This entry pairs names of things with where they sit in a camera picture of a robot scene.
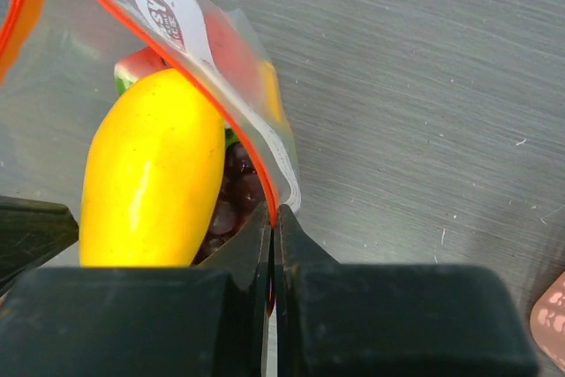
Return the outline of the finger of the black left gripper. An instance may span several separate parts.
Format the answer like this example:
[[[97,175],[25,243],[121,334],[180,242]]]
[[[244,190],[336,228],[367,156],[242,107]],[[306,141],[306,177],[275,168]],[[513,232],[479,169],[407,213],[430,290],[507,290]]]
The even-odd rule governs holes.
[[[79,225],[60,203],[1,198],[1,293],[23,272],[37,268],[75,244]]]

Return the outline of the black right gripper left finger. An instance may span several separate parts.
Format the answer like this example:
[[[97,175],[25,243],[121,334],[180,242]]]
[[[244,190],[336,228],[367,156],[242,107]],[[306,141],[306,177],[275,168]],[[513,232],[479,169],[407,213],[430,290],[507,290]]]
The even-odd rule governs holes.
[[[196,267],[27,271],[1,309],[1,373],[262,376],[269,261],[269,211],[259,204]]]

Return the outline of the clear zip top bag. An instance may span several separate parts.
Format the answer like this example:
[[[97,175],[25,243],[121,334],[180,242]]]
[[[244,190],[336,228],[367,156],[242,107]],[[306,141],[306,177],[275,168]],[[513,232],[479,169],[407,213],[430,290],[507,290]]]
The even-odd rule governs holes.
[[[149,47],[198,83],[249,150],[271,207],[301,205],[286,119],[213,65],[209,0],[1,0],[1,191],[77,211],[87,150],[117,98],[115,64]]]

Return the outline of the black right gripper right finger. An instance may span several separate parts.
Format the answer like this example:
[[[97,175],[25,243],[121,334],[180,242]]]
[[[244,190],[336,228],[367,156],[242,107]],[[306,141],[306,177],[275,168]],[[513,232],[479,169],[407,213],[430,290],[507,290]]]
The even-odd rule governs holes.
[[[273,228],[281,376],[535,376],[513,299],[489,268],[345,264],[287,206]]]

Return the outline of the orange mango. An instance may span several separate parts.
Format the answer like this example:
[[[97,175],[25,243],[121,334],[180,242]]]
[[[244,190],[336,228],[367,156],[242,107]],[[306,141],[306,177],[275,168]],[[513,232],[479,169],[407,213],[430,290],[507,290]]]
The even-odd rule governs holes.
[[[137,81],[89,148],[80,265],[191,265],[215,209],[224,155],[223,117],[180,72]]]
[[[280,99],[279,83],[275,67],[268,61],[261,61],[259,71],[265,91],[265,108],[276,122],[279,124],[285,123],[286,116]]]

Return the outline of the watermelon slice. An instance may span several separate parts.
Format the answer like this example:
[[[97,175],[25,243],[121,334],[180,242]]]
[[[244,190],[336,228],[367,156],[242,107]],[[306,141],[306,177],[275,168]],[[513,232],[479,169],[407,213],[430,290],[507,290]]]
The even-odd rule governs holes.
[[[240,94],[258,97],[262,93],[259,62],[267,58],[258,35],[241,10],[204,15],[207,45],[211,57],[205,62],[215,69]],[[117,91],[122,94],[137,80],[169,68],[151,48],[145,47],[120,59],[114,68]]]

